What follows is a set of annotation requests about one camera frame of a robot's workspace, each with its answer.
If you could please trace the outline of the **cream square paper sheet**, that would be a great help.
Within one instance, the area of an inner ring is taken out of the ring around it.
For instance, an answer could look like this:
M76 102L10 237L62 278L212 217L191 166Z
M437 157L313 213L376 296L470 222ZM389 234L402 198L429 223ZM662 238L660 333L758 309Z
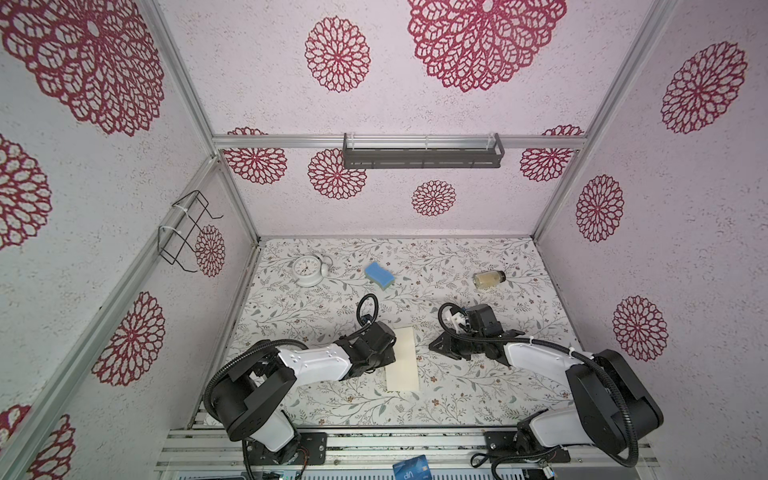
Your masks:
M416 341L412 326L394 330L395 362L385 367L386 388L389 392L418 392L420 390Z

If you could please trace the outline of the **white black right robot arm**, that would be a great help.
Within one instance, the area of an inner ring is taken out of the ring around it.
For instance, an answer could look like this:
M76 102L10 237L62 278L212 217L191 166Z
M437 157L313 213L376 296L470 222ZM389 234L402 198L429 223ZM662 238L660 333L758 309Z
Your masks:
M514 456L527 461L569 446L592 445L624 467L639 459L640 440L661 427L663 413L626 359L610 349L582 353L520 330L506 330L486 304L437 310L442 332L429 348L454 360L483 354L568 388L569 407L544 409L518 422Z

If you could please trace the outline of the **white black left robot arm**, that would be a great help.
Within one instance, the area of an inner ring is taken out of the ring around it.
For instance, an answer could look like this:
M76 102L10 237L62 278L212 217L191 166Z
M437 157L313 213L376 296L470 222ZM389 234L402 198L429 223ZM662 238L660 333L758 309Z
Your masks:
M396 360L395 344L394 331L382 323L313 349L298 340L262 340L212 376L203 404L230 441L254 441L285 463L300 441L281 410L285 397L298 387L346 381L386 367Z

